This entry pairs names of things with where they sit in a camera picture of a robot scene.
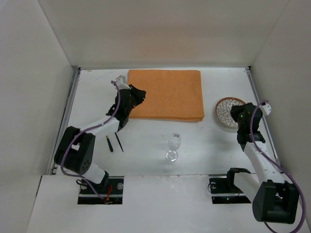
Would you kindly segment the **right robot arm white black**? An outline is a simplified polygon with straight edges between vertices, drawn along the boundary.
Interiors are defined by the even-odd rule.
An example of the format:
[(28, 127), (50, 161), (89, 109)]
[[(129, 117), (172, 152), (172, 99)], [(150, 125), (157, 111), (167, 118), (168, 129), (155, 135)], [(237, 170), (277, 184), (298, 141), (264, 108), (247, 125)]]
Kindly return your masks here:
[(287, 181), (267, 150), (266, 141), (259, 131), (263, 116), (271, 113), (271, 106), (262, 103), (234, 105), (231, 117), (238, 125), (237, 142), (250, 160), (257, 178), (246, 168), (231, 168), (227, 183), (232, 191), (240, 190), (252, 203), (258, 222), (293, 224), (299, 200), (296, 186)]

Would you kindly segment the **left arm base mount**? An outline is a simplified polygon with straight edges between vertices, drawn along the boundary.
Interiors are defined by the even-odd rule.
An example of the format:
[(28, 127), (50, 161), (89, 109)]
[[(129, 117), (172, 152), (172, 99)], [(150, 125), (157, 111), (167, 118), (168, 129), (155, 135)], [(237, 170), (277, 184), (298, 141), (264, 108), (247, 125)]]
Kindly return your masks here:
[(91, 183), (95, 191), (101, 196), (96, 195), (91, 187), (81, 179), (76, 180), (80, 186), (78, 201), (79, 205), (121, 205), (123, 201), (124, 177), (109, 177), (108, 183), (100, 186)]

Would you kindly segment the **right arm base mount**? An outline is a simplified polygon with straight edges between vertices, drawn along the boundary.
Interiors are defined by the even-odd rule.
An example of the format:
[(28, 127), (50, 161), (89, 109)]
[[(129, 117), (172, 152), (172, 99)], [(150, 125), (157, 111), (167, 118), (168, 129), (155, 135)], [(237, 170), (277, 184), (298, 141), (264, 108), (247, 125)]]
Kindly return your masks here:
[(236, 173), (248, 173), (245, 168), (231, 168), (226, 175), (211, 175), (207, 190), (213, 204), (249, 204), (251, 201), (234, 185)]

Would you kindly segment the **orange cloth placemat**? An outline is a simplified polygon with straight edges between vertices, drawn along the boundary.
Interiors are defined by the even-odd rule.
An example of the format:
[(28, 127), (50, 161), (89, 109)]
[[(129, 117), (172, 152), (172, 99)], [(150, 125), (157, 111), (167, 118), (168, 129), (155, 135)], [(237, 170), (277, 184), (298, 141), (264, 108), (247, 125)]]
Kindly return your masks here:
[(198, 70), (131, 69), (128, 83), (146, 91), (131, 118), (198, 122), (205, 117)]

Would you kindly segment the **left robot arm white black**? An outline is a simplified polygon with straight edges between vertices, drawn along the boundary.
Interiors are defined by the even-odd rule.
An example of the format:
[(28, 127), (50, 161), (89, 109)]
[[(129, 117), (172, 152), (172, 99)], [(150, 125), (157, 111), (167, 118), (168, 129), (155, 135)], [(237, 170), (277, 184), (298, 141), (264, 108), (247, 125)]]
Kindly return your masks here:
[(102, 131), (104, 136), (122, 130), (128, 123), (132, 110), (142, 104), (146, 91), (133, 85), (111, 82), (117, 90), (115, 103), (100, 121), (86, 129), (73, 126), (66, 128), (54, 156), (54, 162), (60, 166), (63, 174), (79, 177), (95, 185), (106, 182), (109, 175), (92, 162), (95, 133)]

